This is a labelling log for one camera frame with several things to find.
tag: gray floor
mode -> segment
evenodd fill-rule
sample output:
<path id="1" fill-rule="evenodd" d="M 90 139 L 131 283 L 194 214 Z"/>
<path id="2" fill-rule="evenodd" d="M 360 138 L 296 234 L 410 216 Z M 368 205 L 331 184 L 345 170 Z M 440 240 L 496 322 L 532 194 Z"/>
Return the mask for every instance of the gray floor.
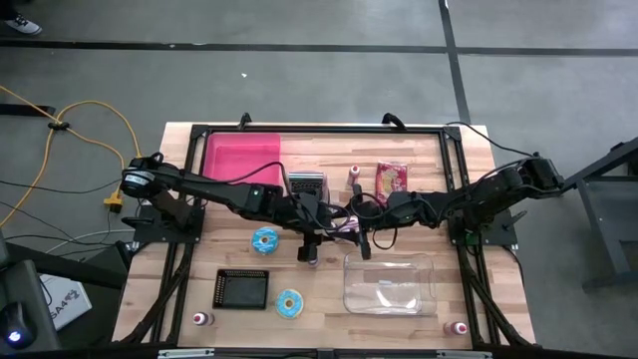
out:
<path id="1" fill-rule="evenodd" d="M 632 0 L 450 0 L 449 6 L 460 46 L 638 46 Z M 23 11 L 42 23 L 48 40 L 445 45 L 435 0 L 38 0 Z M 108 102 L 131 120 L 146 154 L 158 147 L 167 121 L 236 121 L 245 111 L 259 122 L 377 123 L 386 112 L 409 123 L 458 119 L 446 55 L 0 51 L 0 84 L 59 109 L 87 99 Z M 566 177 L 638 134 L 637 58 L 461 56 L 460 65 L 473 123 L 487 125 L 503 144 L 540 151 Z M 0 101 L 13 100 L 0 95 Z M 125 127 L 108 111 L 78 109 L 68 120 L 125 157 L 134 155 Z M 2 179 L 30 182 L 44 151 L 45 122 L 2 121 Z M 494 155 L 500 164 L 515 159 Z M 61 134 L 42 185 L 90 188 L 118 175 L 114 156 Z M 14 203 L 21 193 L 0 186 L 0 200 Z M 106 229 L 100 202 L 108 194 L 36 192 L 24 209 L 79 235 Z M 127 205 L 127 212 L 134 209 Z M 529 211 L 516 229 L 538 343 L 635 356 L 638 288 L 591 294 L 580 288 L 610 267 L 576 193 L 515 209 Z M 111 223 L 124 228 L 115 217 Z M 3 231 L 60 234 L 21 214 Z M 56 253 L 79 249 L 67 245 Z"/>

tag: snack package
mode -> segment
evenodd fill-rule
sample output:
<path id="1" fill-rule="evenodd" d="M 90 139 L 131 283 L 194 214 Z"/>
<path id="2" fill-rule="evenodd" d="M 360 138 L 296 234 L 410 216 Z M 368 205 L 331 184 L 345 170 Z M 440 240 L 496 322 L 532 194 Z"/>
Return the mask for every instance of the snack package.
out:
<path id="1" fill-rule="evenodd" d="M 385 204 L 395 190 L 408 190 L 408 166 L 379 162 L 375 183 L 375 196 Z"/>

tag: wooden tabletop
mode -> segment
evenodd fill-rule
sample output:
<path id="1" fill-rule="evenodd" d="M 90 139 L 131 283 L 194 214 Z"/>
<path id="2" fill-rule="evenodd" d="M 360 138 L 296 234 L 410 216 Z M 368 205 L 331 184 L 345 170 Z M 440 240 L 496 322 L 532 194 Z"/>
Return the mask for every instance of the wooden tabletop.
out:
<path id="1" fill-rule="evenodd" d="M 183 166 L 191 123 L 167 123 L 160 150 L 164 160 Z M 485 127 L 477 128 L 486 133 Z M 493 169 L 489 143 L 461 128 L 470 180 Z M 408 165 L 409 190 L 445 191 L 439 142 L 435 136 L 393 134 L 282 134 L 281 161 L 286 170 L 320 171 L 328 176 L 332 202 L 345 204 L 352 195 L 346 187 L 348 168 L 361 168 L 359 183 L 374 192 L 377 161 Z M 396 245 L 379 252 L 425 253 L 435 266 L 437 314 L 424 317 L 355 315 L 343 304 L 343 261 L 358 250 L 352 243 L 323 243 L 316 268 L 297 262 L 301 236 L 278 229 L 279 247 L 271 255 L 253 251 L 250 238 L 255 229 L 269 225 L 248 221 L 218 204 L 206 208 L 200 244 L 195 247 L 184 306 L 180 346 L 206 347 L 330 347 L 330 348 L 440 348 L 466 349 L 470 337 L 446 336 L 444 323 L 467 322 L 464 294 L 455 249 L 450 246 L 445 225 L 439 229 L 414 226 L 399 230 Z M 390 231 L 377 234 L 381 245 L 391 239 Z M 122 299 L 114 340 L 133 330 L 158 296 L 166 244 L 149 245 L 133 259 Z M 178 252 L 175 266 L 179 263 Z M 527 340 L 533 331 L 518 267 L 500 247 L 487 247 L 485 261 L 492 297 L 505 316 Z M 268 305 L 264 311 L 215 310 L 209 327 L 192 324 L 192 314 L 212 311 L 212 293 L 218 268 L 255 268 L 270 271 Z M 274 299 L 286 288 L 298 290 L 305 305 L 294 320 L 275 312 Z M 162 334 L 166 335 L 173 300 L 168 304 Z M 487 337 L 482 305 L 477 305 L 483 338 Z"/>

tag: white label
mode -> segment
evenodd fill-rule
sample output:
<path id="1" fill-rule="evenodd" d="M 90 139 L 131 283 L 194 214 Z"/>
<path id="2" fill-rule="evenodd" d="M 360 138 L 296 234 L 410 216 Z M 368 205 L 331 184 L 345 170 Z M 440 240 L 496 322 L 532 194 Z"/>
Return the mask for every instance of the white label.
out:
<path id="1" fill-rule="evenodd" d="M 127 176 L 124 178 L 124 181 L 132 181 L 132 182 L 135 182 L 135 183 L 137 183 L 137 184 L 141 184 L 141 185 L 147 185 L 147 184 L 149 184 L 149 181 L 148 181 L 148 180 L 143 179 L 143 178 L 141 178 L 141 177 L 133 176 L 133 175 L 127 175 Z"/>

